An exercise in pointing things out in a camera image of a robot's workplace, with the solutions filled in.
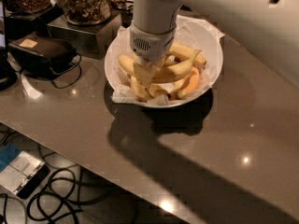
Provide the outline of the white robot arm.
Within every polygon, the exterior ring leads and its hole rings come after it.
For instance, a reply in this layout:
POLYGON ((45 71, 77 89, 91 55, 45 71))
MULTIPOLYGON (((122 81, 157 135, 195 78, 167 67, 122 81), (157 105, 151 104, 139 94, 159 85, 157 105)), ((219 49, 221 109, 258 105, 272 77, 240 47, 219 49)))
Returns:
POLYGON ((299 88, 299 0, 134 0, 130 46, 142 63, 170 50, 181 6, 299 88))

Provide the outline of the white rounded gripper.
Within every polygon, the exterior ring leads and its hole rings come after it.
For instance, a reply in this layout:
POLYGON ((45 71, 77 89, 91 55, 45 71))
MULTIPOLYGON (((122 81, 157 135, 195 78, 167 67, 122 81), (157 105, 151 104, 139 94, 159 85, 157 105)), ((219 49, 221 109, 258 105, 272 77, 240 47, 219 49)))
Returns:
POLYGON ((151 34, 130 26, 130 47, 135 55, 133 68, 137 81, 148 87, 156 72, 164 65, 163 56, 170 50, 176 27, 163 34, 151 34))

